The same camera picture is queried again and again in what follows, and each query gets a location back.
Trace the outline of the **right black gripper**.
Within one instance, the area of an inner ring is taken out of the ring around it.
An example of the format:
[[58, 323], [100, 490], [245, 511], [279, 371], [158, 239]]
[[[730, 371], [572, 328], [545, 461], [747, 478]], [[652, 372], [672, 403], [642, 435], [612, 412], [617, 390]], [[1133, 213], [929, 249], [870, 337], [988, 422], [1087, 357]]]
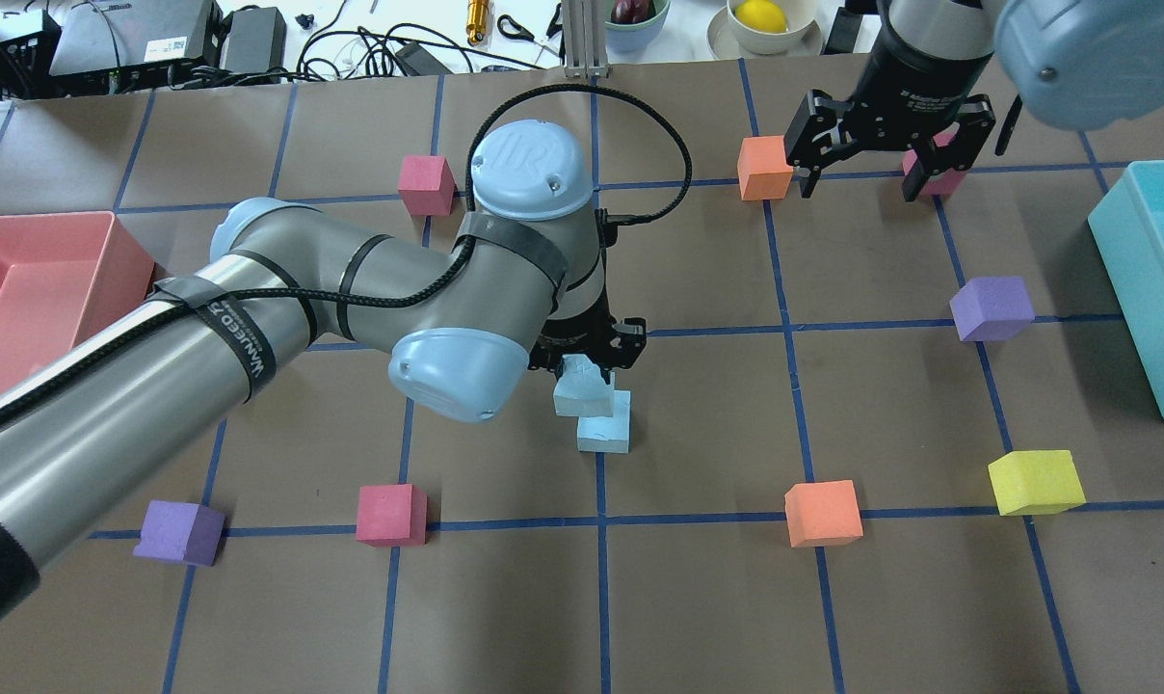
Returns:
[[[991, 57], [934, 57], [883, 26], [854, 92], [845, 100], [807, 92], [786, 127], [786, 163], [801, 197], [811, 197], [825, 168], [865, 150], [908, 150], [904, 201], [916, 201], [935, 176], [968, 172], [996, 123], [989, 97], [971, 93]], [[956, 130], [944, 132], [952, 123]]]

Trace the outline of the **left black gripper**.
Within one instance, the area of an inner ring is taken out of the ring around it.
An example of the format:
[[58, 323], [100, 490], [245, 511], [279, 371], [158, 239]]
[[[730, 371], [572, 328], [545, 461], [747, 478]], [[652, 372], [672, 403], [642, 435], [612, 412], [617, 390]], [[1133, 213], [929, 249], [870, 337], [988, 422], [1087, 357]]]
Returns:
[[569, 319], [551, 319], [530, 352], [528, 370], [563, 373], [565, 356], [585, 356], [601, 369], [629, 369], [648, 342], [647, 320], [629, 317], [616, 320], [608, 291], [601, 290], [590, 307]]

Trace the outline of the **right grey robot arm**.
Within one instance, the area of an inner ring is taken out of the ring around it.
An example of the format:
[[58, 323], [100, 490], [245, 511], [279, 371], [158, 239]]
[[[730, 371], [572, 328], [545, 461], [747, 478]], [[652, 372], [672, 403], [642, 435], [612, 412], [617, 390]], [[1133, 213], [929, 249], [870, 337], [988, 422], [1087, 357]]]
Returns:
[[1093, 132], [1164, 106], [1164, 1], [878, 1], [881, 17], [846, 98], [803, 97], [786, 162], [809, 198], [859, 153], [913, 153], [913, 201], [935, 176], [970, 170], [1018, 114]]

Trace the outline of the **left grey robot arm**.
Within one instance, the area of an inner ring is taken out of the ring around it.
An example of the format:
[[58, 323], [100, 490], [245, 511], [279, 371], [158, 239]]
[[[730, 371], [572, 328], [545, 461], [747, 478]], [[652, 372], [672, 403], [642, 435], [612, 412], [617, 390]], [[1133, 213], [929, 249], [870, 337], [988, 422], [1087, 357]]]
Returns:
[[0, 621], [102, 517], [310, 344], [384, 350], [388, 377], [450, 420], [498, 415], [565, 353], [629, 368], [643, 319], [613, 319], [604, 217], [560, 123], [482, 127], [449, 254], [305, 203], [239, 201], [210, 264], [0, 395]]

